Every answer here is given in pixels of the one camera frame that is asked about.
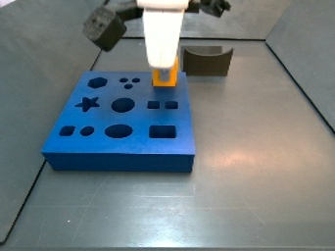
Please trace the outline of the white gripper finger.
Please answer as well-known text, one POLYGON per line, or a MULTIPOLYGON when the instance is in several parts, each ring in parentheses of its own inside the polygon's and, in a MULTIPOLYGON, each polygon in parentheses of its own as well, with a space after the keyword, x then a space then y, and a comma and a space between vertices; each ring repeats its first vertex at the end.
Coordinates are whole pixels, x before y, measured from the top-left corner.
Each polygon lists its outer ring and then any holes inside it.
POLYGON ((183 16, 189 0, 136 0, 143 11, 147 59, 152 70, 169 69, 176 61, 183 16))

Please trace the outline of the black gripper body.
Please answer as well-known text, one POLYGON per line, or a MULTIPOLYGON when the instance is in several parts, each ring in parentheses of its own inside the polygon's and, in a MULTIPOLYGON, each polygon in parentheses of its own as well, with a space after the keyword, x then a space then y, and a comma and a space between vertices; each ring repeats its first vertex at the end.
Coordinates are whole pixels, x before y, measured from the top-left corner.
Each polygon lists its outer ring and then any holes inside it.
POLYGON ((84 21, 83 34, 108 52, 127 31, 125 22, 140 19, 144 9, 183 10, 188 13, 203 11, 219 18, 231 9, 228 0, 104 0, 84 21))

